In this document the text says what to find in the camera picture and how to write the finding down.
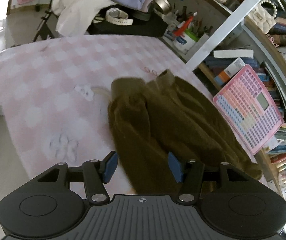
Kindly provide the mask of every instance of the pearl bracelet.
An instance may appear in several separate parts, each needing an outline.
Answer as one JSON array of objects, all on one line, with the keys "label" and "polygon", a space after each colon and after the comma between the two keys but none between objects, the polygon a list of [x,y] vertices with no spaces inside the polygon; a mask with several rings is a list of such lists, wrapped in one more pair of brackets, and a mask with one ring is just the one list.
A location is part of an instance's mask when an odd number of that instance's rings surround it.
[{"label": "pearl bracelet", "polygon": [[276,5],[271,0],[261,0],[260,4],[263,4],[263,3],[270,3],[273,6],[273,8],[274,8],[273,17],[275,18],[276,14],[277,14]]}]

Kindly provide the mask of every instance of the metal screw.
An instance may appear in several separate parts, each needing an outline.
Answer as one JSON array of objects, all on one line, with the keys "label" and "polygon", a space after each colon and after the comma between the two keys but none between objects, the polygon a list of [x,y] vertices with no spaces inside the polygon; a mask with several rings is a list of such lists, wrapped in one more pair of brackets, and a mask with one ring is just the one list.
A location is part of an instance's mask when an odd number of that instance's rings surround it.
[{"label": "metal screw", "polygon": [[92,200],[95,202],[102,202],[107,199],[107,196],[103,194],[95,194],[92,196]]},{"label": "metal screw", "polygon": [[180,201],[183,201],[183,202],[191,202],[194,200],[194,196],[191,194],[182,194],[178,198]]}]

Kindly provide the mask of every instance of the pink checkered tablecloth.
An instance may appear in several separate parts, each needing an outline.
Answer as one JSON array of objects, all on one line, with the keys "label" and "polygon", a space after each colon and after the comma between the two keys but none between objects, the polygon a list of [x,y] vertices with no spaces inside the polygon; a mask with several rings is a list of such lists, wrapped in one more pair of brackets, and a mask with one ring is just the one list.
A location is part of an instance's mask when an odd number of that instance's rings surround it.
[{"label": "pink checkered tablecloth", "polygon": [[[58,162],[80,166],[87,160],[103,159],[114,150],[108,99],[91,88],[109,91],[112,81],[124,76],[150,81],[166,69],[212,100],[199,79],[156,38],[89,35],[1,52],[0,105],[29,177]],[[80,190],[80,185],[73,187]],[[106,189],[110,195],[131,191],[121,165]]]}]

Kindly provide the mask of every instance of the black circular cover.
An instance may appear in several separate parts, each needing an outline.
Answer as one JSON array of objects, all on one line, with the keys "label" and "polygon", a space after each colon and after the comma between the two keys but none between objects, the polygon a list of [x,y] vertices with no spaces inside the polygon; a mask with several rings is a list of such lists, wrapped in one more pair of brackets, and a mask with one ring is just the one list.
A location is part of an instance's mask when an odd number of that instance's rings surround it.
[{"label": "black circular cover", "polygon": [[45,238],[70,229],[84,212],[83,200],[68,189],[35,194],[14,191],[0,202],[0,224],[7,234]]},{"label": "black circular cover", "polygon": [[264,239],[286,223],[286,202],[274,192],[213,192],[203,199],[201,213],[216,231],[239,239]]}]

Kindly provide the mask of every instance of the gray ribbed panel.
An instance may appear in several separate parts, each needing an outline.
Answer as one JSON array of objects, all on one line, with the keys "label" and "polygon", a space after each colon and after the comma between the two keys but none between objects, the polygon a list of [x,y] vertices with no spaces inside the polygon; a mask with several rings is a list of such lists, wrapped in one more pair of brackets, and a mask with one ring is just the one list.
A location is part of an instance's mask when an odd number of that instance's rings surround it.
[{"label": "gray ribbed panel", "polygon": [[[122,196],[90,208],[84,220],[52,240],[231,240],[214,231],[193,207],[175,204],[169,196]],[[268,240],[280,240],[273,236]]]}]

